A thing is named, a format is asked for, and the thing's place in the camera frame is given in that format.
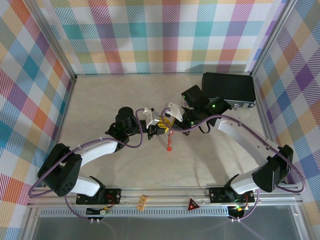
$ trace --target aluminum frame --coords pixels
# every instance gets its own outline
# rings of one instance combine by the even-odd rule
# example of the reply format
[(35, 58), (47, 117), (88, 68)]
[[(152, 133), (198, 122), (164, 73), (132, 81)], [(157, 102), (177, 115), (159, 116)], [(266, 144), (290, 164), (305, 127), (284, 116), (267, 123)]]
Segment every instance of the aluminum frame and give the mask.
[(71, 67), (64, 51), (59, 44), (57, 38), (55, 37), (54, 32), (52, 31), (51, 27), (49, 26), (48, 22), (46, 21), (39, 5), (35, 0), (24, 0), (25, 5), (31, 12), (32, 16), (34, 17), (36, 23), (39, 25), (43, 35), (45, 36), (46, 40), (48, 41), (49, 45), (51, 46), (53, 52), (61, 62), (63, 68), (69, 73), (72, 80), (75, 82), (77, 75), (74, 72), (73, 68)]
[[(223, 187), (221, 185), (207, 185), (207, 186), (153, 186), (153, 187), (108, 187), (108, 188), (121, 188), (121, 200), (119, 205), (115, 205), (117, 209), (132, 209), (136, 207), (140, 196), (148, 196), (148, 200), (145, 205), (145, 210), (153, 209), (156, 207), (166, 207), (171, 209), (180, 209), (181, 207), (187, 208), (189, 205), (190, 197), (192, 197), (201, 207), (226, 207), (236, 206), (237, 203), (210, 203), (209, 197), (206, 196), (205, 190), (210, 187)], [(291, 190), (298, 190), (300, 185), (296, 184), (283, 184), (282, 187), (286, 187)], [(47, 187), (37, 187), (34, 189), (33, 194), (43, 193), (47, 191)], [(76, 194), (70, 194), (68, 202), (75, 211), (83, 211), (86, 207), (105, 207), (105, 205), (76, 205)], [(257, 206), (279, 206), (287, 205), (291, 206), (292, 214), (299, 232), (299, 236), (302, 240), (315, 239), (310, 230), (308, 219), (305, 217), (303, 208), (302, 197), (297, 193), (289, 193), (276, 188), (273, 192), (268, 193), (260, 191), (259, 201)], [(41, 210), (45, 208), (62, 209), (66, 208), (64, 197), (57, 196), (54, 192), (48, 193), (41, 197), (31, 198), (27, 211), (25, 212), (22, 226), (23, 229), (20, 232), (19, 239), (31, 240), (37, 225), (37, 221), (40, 217)]]
[(251, 71), (251, 75), (253, 76), (253, 78), (255, 78), (255, 76), (258, 74), (259, 70), (261, 69), (261, 67), (265, 64), (272, 47), (274, 46), (275, 42), (278, 40), (279, 35), (281, 34), (283, 28), (285, 27), (291, 13), (295, 9), (298, 2), (299, 0), (287, 0), (285, 6), (283, 7), (281, 15), (279, 16), (277, 22), (274, 25), (272, 33), (267, 39), (263, 47), (263, 50)]

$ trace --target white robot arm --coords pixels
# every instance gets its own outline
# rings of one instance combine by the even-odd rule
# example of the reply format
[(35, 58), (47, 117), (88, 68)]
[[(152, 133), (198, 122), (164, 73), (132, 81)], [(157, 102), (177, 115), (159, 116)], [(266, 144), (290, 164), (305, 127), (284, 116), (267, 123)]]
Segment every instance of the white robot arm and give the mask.
[[(191, 125), (194, 125), (195, 122), (199, 123), (208, 116), (222, 114), (231, 108), (230, 105), (221, 98), (215, 98), (212, 101), (203, 99), (206, 97), (201, 95), (202, 92), (198, 89), (199, 87), (194, 88), (195, 86), (182, 94), (186, 97), (186, 100), (190, 102), (190, 105), (193, 107), (192, 109), (182, 108), (174, 103), (167, 103), (166, 105), (168, 109), (166, 113), (176, 119), (176, 126), (180, 129), (188, 129)], [(205, 104), (202, 103), (202, 107), (199, 107), (197, 103), (201, 101), (204, 101)], [(152, 108), (145, 108), (143, 113), (145, 114), (145, 120), (140, 121), (142, 132), (147, 133), (149, 139), (151, 139), (153, 135), (165, 133), (165, 128), (163, 128), (163, 126), (159, 127), (162, 121), (159, 120), (159, 114), (157, 112)], [(113, 138), (127, 143), (129, 141), (129, 135), (140, 133), (136, 124), (137, 119), (133, 116), (131, 108), (121, 108), (115, 120), (116, 122), (113, 123), (106, 132), (111, 139)], [(282, 159), (279, 159), (270, 148), (279, 149), (281, 154), (292, 161), (293, 152), (290, 147), (284, 146), (281, 148), (256, 131), (254, 131), (256, 135), (254, 136), (245, 129), (241, 123), (236, 123), (230, 119), (216, 118), (214, 121), (208, 120), (207, 123), (233, 138), (259, 165), (256, 169), (238, 174), (227, 182), (225, 185), (226, 191), (232, 193), (232, 195), (242, 195), (248, 191), (260, 188), (266, 192), (271, 192), (289, 173), (290, 168), (288, 165)], [(264, 139), (266, 145), (259, 142), (257, 136)], [(103, 191), (105, 186), (94, 177), (92, 177), (93, 180), (79, 177), (80, 168), (103, 155), (112, 154), (122, 148), (123, 145), (116, 140), (102, 141), (101, 139), (101, 142), (81, 148), (79, 151), (71, 154), (67, 158), (65, 166), (55, 168), (55, 170), (58, 170), (52, 171), (43, 181), (57, 193), (58, 196), (75, 193), (97, 198), (99, 192)], [(39, 170), (38, 177), (41, 177), (68, 151), (69, 148), (62, 143), (57, 144)]]

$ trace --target plaid wall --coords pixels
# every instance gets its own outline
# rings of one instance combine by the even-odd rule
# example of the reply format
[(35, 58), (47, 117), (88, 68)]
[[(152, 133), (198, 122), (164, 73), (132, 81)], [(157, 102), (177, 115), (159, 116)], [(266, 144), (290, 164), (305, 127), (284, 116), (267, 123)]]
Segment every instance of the plaid wall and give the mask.
[(265, 45), (267, 43), (267, 40), (268, 40), (270, 34), (272, 33), (272, 31), (273, 31), (273, 29), (274, 29), (274, 27), (275, 27), (275, 25), (277, 23), (277, 20), (278, 20), (280, 14), (282, 13), (287, 1), (288, 0), (281, 0), (281, 3), (279, 4), (279, 6), (277, 8), (277, 10), (276, 10), (276, 12), (275, 12), (275, 14), (274, 14), (274, 16), (272, 18), (272, 21), (271, 21), (267, 31), (265, 32), (262, 40), (259, 43), (259, 47), (258, 47), (257, 51), (255, 52), (252, 61), (248, 62), (248, 64), (249, 64), (249, 68), (247, 69), (248, 72), (252, 72), (255, 64), (257, 63), (257, 60), (260, 57), (260, 54), (261, 54), (262, 50), (264, 49), (264, 47), (265, 47)]
[[(320, 1), (300, 0), (256, 83), (276, 142), (295, 152), (307, 214), (320, 239)], [(299, 182), (295, 172), (291, 181)]]
[(0, 6), (0, 239), (14, 240), (71, 81), (23, 1)]
[(243, 72), (279, 16), (279, 12), (268, 16), (269, 10), (281, 11), (285, 1), (38, 0), (38, 4), (76, 73), (123, 74)]

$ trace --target metal grille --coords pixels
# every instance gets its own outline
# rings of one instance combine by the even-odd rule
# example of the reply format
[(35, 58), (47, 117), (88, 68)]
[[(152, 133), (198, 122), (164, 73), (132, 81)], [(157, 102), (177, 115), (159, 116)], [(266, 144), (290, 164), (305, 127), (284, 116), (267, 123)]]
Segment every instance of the metal grille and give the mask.
[[(80, 215), (86, 214), (86, 209), (75, 209)], [(201, 217), (201, 216), (225, 216), (228, 215), (227, 206), (205, 206), (195, 210), (188, 211), (186, 207), (146, 207), (140, 211), (135, 207), (114, 207), (106, 215), (107, 217)], [(44, 208), (40, 217), (74, 217), (74, 214), (68, 208)]]

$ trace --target wire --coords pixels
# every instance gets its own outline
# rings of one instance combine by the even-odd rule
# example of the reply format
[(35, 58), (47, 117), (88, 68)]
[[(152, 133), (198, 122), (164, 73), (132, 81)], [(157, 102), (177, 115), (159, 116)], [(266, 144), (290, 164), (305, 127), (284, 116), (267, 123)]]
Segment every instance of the wire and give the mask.
[(114, 199), (114, 197), (113, 196), (111, 196), (111, 195), (106, 195), (106, 197), (110, 200), (110, 199), (112, 199), (112, 206), (110, 206), (109, 208), (112, 208), (114, 205), (115, 205), (115, 199)]
[(246, 194), (243, 194), (243, 196), (245, 197), (246, 204), (248, 204), (248, 196)]
[(207, 189), (204, 191), (204, 194), (205, 194), (207, 197), (211, 198), (210, 195), (207, 194), (207, 190), (209, 190), (209, 188), (207, 188)]
[(207, 131), (207, 132), (203, 131), (202, 128), (201, 128), (201, 126), (199, 126), (199, 129), (200, 129), (200, 131), (201, 131), (203, 134), (208, 134), (208, 133), (210, 133), (211, 127), (210, 127), (209, 123), (206, 123), (206, 125), (207, 125), (207, 127), (208, 127), (208, 131)]
[[(64, 200), (65, 200), (66, 206), (70, 209), (70, 211), (71, 211), (74, 215), (76, 215), (78, 218), (81, 218), (81, 219), (83, 219), (83, 220), (86, 220), (86, 221), (91, 222), (91, 219), (89, 219), (89, 218), (87, 218), (87, 217), (85, 217), (85, 216), (82, 216), (82, 215), (78, 214), (75, 210), (73, 210), (73, 208), (70, 206), (70, 204), (69, 204), (69, 202), (68, 202), (67, 195), (64, 196)], [(111, 232), (112, 232), (112, 234), (113, 234), (113, 236), (114, 236), (114, 239), (117, 239), (117, 238), (116, 238), (116, 236), (117, 236), (117, 235), (116, 235), (116, 232), (115, 232), (114, 228), (113, 228), (109, 223), (107, 223), (107, 222), (105, 222), (105, 221), (97, 221), (97, 220), (96, 220), (96, 222), (97, 222), (97, 223), (103, 223), (104, 225), (106, 225), (106, 226), (111, 230)]]
[(52, 167), (49, 168), (48, 171), (46, 171), (30, 188), (29, 192), (28, 192), (28, 195), (30, 198), (34, 198), (34, 197), (40, 197), (40, 196), (43, 196), (45, 194), (48, 194), (48, 193), (51, 193), (52, 190), (48, 190), (48, 191), (45, 191), (45, 192), (42, 192), (42, 193), (39, 193), (39, 194), (32, 194), (33, 190), (35, 189), (35, 187), (43, 180), (46, 178), (46, 176), (48, 176), (63, 160), (65, 160), (68, 156), (70, 156), (71, 154), (73, 154), (74, 152), (77, 152), (79, 151), (80, 149), (82, 148), (86, 148), (88, 146), (91, 146), (93, 144), (96, 144), (96, 143), (101, 143), (101, 142), (105, 142), (105, 141), (112, 141), (112, 142), (117, 142), (119, 144), (122, 144), (126, 147), (129, 147), (129, 148), (132, 148), (132, 149), (136, 149), (138, 147), (140, 147), (144, 141), (144, 134), (143, 134), (143, 130), (142, 130), (142, 126), (141, 126), (141, 123), (140, 123), (140, 120), (139, 120), (139, 117), (138, 117), (138, 112), (141, 112), (143, 111), (144, 109), (143, 108), (140, 108), (138, 110), (135, 111), (135, 117), (137, 119), (137, 122), (138, 122), (138, 126), (139, 126), (139, 130), (140, 130), (140, 143), (136, 146), (132, 146), (132, 145), (129, 145), (129, 144), (126, 144), (125, 142), (123, 141), (120, 141), (120, 140), (117, 140), (117, 139), (114, 139), (114, 138), (110, 138), (110, 137), (105, 137), (105, 138), (99, 138), (99, 139), (96, 139), (96, 140), (92, 140), (92, 141), (88, 141), (84, 144), (82, 144), (81, 146), (78, 146), (76, 147), (75, 149), (71, 150), (70, 152), (68, 152), (67, 154), (65, 154), (62, 158), (60, 158)]
[(236, 219), (236, 220), (242, 220), (242, 219), (246, 219), (247, 217), (249, 217), (254, 212), (254, 210), (256, 209), (258, 201), (259, 201), (259, 195), (260, 195), (259, 189), (256, 190), (256, 193), (257, 193), (257, 196), (256, 196), (256, 199), (255, 199), (255, 203), (253, 205), (253, 208), (251, 209), (251, 211), (247, 215), (245, 215), (245, 216), (243, 216), (243, 217), (241, 217), (239, 219), (234, 217), (234, 216), (231, 216), (231, 215), (229, 215), (229, 217), (231, 217), (233, 219)]
[(282, 158), (296, 173), (297, 175), (299, 176), (300, 180), (301, 180), (301, 183), (302, 183), (302, 188), (300, 190), (290, 190), (290, 189), (287, 189), (285, 187), (282, 187), (282, 186), (277, 186), (279, 189), (281, 190), (284, 190), (284, 191), (287, 191), (289, 193), (294, 193), (294, 194), (300, 194), (302, 192), (305, 191), (306, 189), (306, 181), (304, 179), (304, 177), (302, 176), (302, 174), (299, 172), (299, 170), (296, 168), (296, 166), (294, 166), (292, 164), (292, 162), (290, 162), (283, 154), (281, 154), (280, 152), (278, 152), (276, 149), (274, 149), (272, 146), (270, 146), (264, 139), (262, 139), (258, 134), (256, 134), (250, 127), (248, 127), (247, 125), (245, 125), (244, 123), (242, 123), (241, 121), (239, 121), (238, 119), (236, 118), (233, 118), (231, 116), (227, 116), (227, 115), (221, 115), (221, 114), (217, 114), (217, 115), (212, 115), (212, 116), (209, 116), (207, 118), (205, 118), (204, 120), (202, 120), (201, 122), (199, 122), (198, 124), (188, 128), (188, 129), (180, 129), (180, 128), (175, 128), (175, 127), (171, 127), (170, 125), (168, 125), (166, 122), (165, 122), (165, 119), (164, 119), (164, 114), (166, 113), (166, 111), (169, 111), (171, 110), (169, 107), (165, 108), (162, 112), (161, 112), (161, 115), (160, 115), (160, 118), (163, 122), (163, 124), (169, 128), (170, 130), (173, 130), (173, 131), (176, 131), (176, 132), (179, 132), (179, 133), (185, 133), (185, 132), (189, 132), (191, 130), (194, 130), (196, 129), (197, 127), (199, 127), (201, 124), (203, 124), (204, 122), (210, 120), (210, 119), (217, 119), (217, 118), (224, 118), (224, 119), (229, 119), (233, 122), (235, 122), (236, 124), (238, 125), (241, 125), (242, 127), (244, 127), (249, 133), (251, 133), (256, 139), (258, 139), (263, 145), (265, 145), (266, 147), (268, 147), (272, 152), (274, 152), (276, 155), (278, 155), (280, 158)]
[(87, 207), (86, 209), (87, 209), (88, 211), (92, 212), (92, 213), (100, 213), (100, 211), (102, 211), (104, 208), (101, 208), (101, 209), (93, 209), (93, 208)]

